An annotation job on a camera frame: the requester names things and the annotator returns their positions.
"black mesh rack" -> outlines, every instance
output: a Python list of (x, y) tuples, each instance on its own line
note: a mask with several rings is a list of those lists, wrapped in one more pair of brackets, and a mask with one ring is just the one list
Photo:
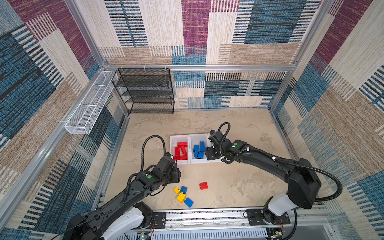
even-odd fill
[(173, 95), (168, 68), (119, 68), (112, 81), (128, 113), (173, 113)]

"small yellow block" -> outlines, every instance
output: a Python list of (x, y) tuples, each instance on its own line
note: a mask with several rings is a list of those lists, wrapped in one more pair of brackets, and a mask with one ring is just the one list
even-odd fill
[(179, 190), (178, 187), (175, 187), (175, 188), (173, 189), (173, 191), (175, 191), (176, 194), (179, 194), (179, 193), (180, 193), (180, 190)]
[(180, 193), (179, 196), (177, 197), (177, 200), (178, 200), (180, 203), (183, 203), (184, 198), (185, 198), (185, 194), (184, 194), (184, 193)]

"red building block on table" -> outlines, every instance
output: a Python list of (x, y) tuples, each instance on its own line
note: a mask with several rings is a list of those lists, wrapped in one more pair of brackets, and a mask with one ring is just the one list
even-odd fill
[(203, 189), (208, 189), (208, 184), (207, 184), (207, 182), (202, 182), (202, 183), (199, 184), (199, 186), (200, 186), (200, 189), (201, 189), (201, 190), (203, 190)]
[(178, 147), (182, 147), (182, 146), (184, 146), (184, 147), (188, 147), (187, 142), (178, 142), (178, 143), (177, 143), (177, 146), (178, 146)]
[(187, 155), (187, 150), (185, 149), (185, 147), (182, 146), (180, 149), (181, 149), (181, 152), (183, 153), (183, 155), (186, 156)]
[(175, 156), (180, 156), (180, 148), (175, 147)]

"toy block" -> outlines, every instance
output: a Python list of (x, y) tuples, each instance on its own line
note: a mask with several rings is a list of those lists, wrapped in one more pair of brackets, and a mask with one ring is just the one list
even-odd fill
[(205, 152), (205, 142), (200, 142), (199, 152)]
[(187, 142), (178, 142), (178, 143), (177, 143), (177, 146), (178, 146), (178, 147), (183, 147), (183, 146), (184, 146), (184, 147), (188, 147), (188, 144), (187, 144)]
[(175, 156), (180, 156), (180, 148), (175, 147)]
[(176, 194), (179, 194), (179, 193), (180, 193), (180, 190), (179, 190), (178, 187), (175, 187), (175, 188), (173, 189), (173, 191), (175, 191)]
[(199, 154), (199, 146), (195, 145), (193, 146), (193, 156), (197, 157), (198, 154)]
[(185, 149), (184, 146), (180, 147), (181, 152), (183, 153), (183, 156), (187, 155), (187, 150)]
[(181, 186), (180, 192), (187, 194), (187, 189), (188, 189), (187, 187)]
[(203, 189), (208, 189), (208, 184), (207, 184), (207, 182), (202, 182), (202, 183), (199, 184), (199, 186), (200, 186), (200, 189), (201, 189), (201, 190), (203, 190)]
[(192, 207), (193, 201), (190, 200), (189, 197), (187, 197), (185, 199), (184, 203), (190, 208), (190, 207)]
[(185, 198), (185, 194), (181, 192), (181, 193), (178, 195), (177, 200), (178, 200), (180, 203), (183, 203), (184, 198)]
[(199, 152), (199, 154), (197, 155), (197, 158), (204, 158), (204, 153), (203, 152)]

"white wire basket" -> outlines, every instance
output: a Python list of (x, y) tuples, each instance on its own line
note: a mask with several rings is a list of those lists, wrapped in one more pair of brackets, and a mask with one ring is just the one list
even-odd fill
[(103, 71), (65, 124), (70, 134), (89, 134), (113, 89), (115, 72)]

